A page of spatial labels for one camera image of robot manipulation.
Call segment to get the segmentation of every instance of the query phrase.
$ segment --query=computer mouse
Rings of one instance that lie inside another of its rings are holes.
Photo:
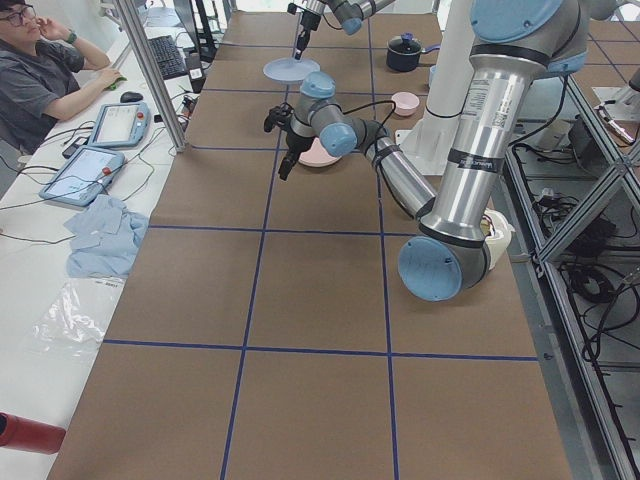
[[[143,98],[142,94],[138,92],[124,92],[120,96],[120,103],[139,102]]]

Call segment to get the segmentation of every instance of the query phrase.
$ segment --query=clear plastic bag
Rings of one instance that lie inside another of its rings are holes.
[[[120,278],[72,278],[25,339],[27,350],[92,362],[120,299]]]

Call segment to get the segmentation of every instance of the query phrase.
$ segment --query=red cylinder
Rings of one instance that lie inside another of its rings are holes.
[[[0,413],[0,447],[46,453],[60,450],[66,430],[8,413]]]

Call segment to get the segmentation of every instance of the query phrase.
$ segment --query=person's arm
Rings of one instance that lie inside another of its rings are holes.
[[[93,82],[88,83],[80,90],[53,100],[43,113],[58,120],[69,120],[91,105],[105,88],[121,76],[117,70],[105,68]]]
[[[41,35],[47,40],[68,40],[71,30],[60,22],[47,17],[37,19]],[[76,38],[73,47],[84,57],[84,70],[101,70],[111,64],[106,53],[84,38]]]

